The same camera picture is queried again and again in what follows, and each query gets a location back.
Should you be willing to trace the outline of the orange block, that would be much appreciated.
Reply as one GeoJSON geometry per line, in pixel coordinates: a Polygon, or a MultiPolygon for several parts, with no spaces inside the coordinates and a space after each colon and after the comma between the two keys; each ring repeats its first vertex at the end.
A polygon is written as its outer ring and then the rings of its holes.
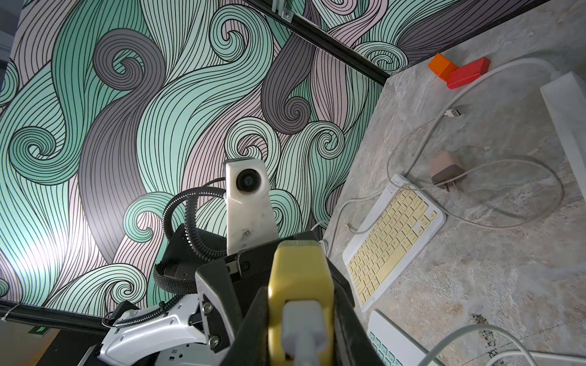
{"type": "Polygon", "coordinates": [[[428,64],[428,68],[444,82],[449,82],[451,75],[459,69],[456,64],[447,59],[441,53],[438,53],[433,57],[428,64]]]}

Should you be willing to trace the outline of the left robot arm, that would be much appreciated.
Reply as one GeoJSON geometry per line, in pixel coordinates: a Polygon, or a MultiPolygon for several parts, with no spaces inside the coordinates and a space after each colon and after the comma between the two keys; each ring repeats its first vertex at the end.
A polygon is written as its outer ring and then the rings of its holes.
{"type": "Polygon", "coordinates": [[[210,182],[173,197],[170,239],[154,277],[172,299],[114,311],[99,360],[133,365],[153,354],[217,365],[357,365],[373,351],[348,280],[307,233],[280,238],[265,185],[210,182]]]}

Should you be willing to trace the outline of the white power strip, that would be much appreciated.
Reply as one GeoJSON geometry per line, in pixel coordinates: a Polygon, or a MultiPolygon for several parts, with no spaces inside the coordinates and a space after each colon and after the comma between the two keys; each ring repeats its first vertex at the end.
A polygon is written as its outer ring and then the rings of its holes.
{"type": "Polygon", "coordinates": [[[585,197],[585,81],[569,72],[542,86],[540,91],[585,197]]]}

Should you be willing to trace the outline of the pink charger with white cable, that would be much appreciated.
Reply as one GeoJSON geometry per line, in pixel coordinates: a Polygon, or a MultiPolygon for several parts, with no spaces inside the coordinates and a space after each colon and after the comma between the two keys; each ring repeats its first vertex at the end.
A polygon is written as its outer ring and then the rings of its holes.
{"type": "Polygon", "coordinates": [[[438,185],[462,175],[465,169],[453,152],[441,152],[430,163],[430,176],[433,184],[438,185]]]}

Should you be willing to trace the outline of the yellow charger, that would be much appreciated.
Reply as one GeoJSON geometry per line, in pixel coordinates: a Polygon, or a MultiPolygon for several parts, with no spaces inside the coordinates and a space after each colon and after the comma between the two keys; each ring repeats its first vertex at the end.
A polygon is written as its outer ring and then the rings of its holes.
{"type": "Polygon", "coordinates": [[[334,364],[334,282],[315,240],[286,240],[269,277],[271,365],[334,364]]]}

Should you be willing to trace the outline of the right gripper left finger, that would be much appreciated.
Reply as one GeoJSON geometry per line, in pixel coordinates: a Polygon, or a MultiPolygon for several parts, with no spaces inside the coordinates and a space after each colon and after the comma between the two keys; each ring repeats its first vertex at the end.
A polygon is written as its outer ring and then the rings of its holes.
{"type": "Polygon", "coordinates": [[[268,323],[268,288],[262,286],[220,365],[270,365],[268,323]]]}

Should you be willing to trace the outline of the red block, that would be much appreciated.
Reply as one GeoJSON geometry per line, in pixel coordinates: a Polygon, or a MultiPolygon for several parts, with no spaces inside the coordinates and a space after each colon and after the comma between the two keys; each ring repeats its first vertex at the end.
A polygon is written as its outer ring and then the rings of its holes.
{"type": "Polygon", "coordinates": [[[477,59],[472,63],[458,68],[451,73],[450,79],[447,82],[447,88],[454,90],[474,82],[488,72],[490,65],[490,59],[482,57],[481,59],[477,59]]]}

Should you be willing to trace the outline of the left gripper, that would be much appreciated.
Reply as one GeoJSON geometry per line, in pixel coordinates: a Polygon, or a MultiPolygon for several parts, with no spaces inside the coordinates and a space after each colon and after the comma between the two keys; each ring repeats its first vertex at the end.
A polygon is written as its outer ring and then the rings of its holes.
{"type": "MultiPolygon", "coordinates": [[[[225,259],[203,265],[195,280],[201,297],[204,333],[215,355],[226,355],[262,286],[269,289],[269,277],[278,245],[286,240],[315,240],[313,234],[302,233],[247,249],[225,259]]],[[[354,309],[348,279],[326,257],[334,287],[340,285],[354,309]]]]}

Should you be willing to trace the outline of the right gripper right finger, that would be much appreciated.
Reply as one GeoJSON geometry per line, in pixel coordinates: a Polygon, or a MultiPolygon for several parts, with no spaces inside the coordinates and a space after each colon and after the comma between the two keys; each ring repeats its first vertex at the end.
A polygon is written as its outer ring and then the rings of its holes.
{"type": "Polygon", "coordinates": [[[383,365],[340,285],[334,287],[334,338],[335,365],[383,365]]]}

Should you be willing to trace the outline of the yellow wireless keyboard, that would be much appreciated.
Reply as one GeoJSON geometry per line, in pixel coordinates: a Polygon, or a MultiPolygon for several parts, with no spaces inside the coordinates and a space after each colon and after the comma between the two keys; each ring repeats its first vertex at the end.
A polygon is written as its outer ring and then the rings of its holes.
{"type": "Polygon", "coordinates": [[[384,294],[445,224],[435,201],[395,174],[343,252],[361,311],[384,294]]]}

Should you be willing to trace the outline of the green wireless keyboard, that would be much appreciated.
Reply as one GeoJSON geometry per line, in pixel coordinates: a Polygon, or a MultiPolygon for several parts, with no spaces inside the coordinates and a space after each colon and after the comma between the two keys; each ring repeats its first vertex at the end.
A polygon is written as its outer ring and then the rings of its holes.
{"type": "Polygon", "coordinates": [[[371,312],[366,334],[384,365],[418,365],[427,355],[427,351],[379,310],[371,312]]]}

